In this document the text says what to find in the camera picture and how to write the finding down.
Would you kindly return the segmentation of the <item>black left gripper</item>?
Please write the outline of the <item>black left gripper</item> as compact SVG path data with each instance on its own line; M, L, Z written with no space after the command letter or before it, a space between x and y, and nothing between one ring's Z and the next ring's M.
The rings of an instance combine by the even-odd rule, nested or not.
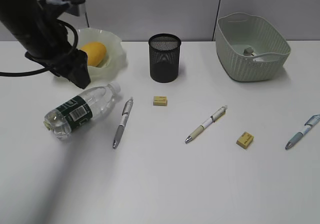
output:
M33 57L29 52L25 53L25 57L48 68L57 77L68 79L78 88L85 89L91 83L87 64L88 56L82 50L76 49L71 54L57 59L39 59Z

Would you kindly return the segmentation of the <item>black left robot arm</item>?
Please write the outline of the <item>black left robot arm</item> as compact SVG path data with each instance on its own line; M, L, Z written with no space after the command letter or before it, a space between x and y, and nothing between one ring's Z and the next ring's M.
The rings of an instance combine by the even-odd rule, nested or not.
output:
M63 13L80 16L86 0L0 0L0 21L26 49L25 57L42 66L27 72L1 72L2 77L28 77L51 72L81 89L91 82L88 56L78 49L79 36Z

